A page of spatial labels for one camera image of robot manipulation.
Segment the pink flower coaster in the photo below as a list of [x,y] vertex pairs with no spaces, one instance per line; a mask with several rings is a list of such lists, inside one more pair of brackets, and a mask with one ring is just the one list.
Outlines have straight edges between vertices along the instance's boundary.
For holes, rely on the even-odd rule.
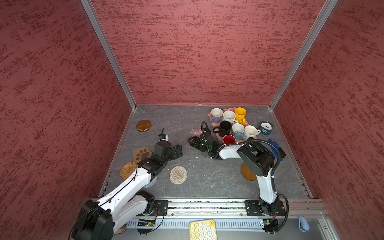
[[200,135],[202,134],[202,130],[201,130],[201,127],[197,128],[197,129],[192,129],[190,131],[190,135],[193,137],[193,136],[196,136],[196,137],[200,137]]

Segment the beige woven round coaster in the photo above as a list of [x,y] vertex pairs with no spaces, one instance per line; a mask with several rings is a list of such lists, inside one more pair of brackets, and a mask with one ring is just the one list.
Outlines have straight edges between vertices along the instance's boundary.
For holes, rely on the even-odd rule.
[[187,179],[187,176],[187,170],[182,166],[176,166],[170,172],[170,180],[175,185],[184,183]]

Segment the paw print cork coaster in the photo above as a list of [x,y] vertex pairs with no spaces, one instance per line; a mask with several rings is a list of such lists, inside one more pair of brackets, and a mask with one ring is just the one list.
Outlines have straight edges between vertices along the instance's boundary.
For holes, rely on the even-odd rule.
[[150,158],[152,156],[152,152],[149,147],[137,148],[133,153],[133,161],[135,163],[140,163],[142,160]]

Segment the dark glossy brown coaster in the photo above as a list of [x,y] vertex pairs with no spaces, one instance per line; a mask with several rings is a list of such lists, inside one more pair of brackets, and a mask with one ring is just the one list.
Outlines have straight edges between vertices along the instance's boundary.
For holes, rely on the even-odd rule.
[[136,125],[136,130],[140,133],[147,132],[151,129],[152,123],[149,120],[141,120]]

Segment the brown wooden round coaster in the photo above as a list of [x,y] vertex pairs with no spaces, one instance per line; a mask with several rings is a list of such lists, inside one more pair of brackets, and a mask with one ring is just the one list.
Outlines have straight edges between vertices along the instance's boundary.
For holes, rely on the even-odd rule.
[[257,176],[249,169],[246,163],[241,166],[241,174],[248,181],[256,181]]

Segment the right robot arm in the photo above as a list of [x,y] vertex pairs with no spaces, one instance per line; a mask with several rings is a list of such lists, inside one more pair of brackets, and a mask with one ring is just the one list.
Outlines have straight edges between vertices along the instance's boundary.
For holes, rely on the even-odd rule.
[[240,141],[233,135],[225,135],[221,142],[215,140],[210,131],[199,137],[188,139],[190,146],[206,152],[213,160],[241,159],[244,164],[241,173],[250,181],[258,181],[258,201],[246,201],[249,216],[284,216],[287,214],[283,196],[276,191],[274,173],[281,160],[286,157],[283,149],[273,139],[268,141],[248,138]]

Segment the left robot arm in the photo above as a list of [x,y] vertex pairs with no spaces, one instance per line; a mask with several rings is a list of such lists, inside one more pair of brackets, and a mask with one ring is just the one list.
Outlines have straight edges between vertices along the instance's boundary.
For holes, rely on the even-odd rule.
[[134,172],[108,195],[88,200],[81,208],[77,222],[69,233],[73,240],[110,240],[133,217],[151,214],[155,197],[143,187],[159,175],[169,161],[183,155],[181,145],[172,146],[159,140],[150,158],[140,161]]

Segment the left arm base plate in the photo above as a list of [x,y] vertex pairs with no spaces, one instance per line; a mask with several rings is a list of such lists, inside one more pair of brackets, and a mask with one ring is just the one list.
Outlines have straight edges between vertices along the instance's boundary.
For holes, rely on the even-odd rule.
[[164,213],[164,215],[167,215],[168,205],[168,200],[150,200],[142,215],[156,216],[158,213]]

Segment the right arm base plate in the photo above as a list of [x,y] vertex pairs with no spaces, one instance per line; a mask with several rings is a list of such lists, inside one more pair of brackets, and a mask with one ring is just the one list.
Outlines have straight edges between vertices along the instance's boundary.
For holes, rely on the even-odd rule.
[[282,201],[277,200],[272,204],[264,201],[245,201],[247,216],[254,217],[283,217],[286,215],[286,209]]

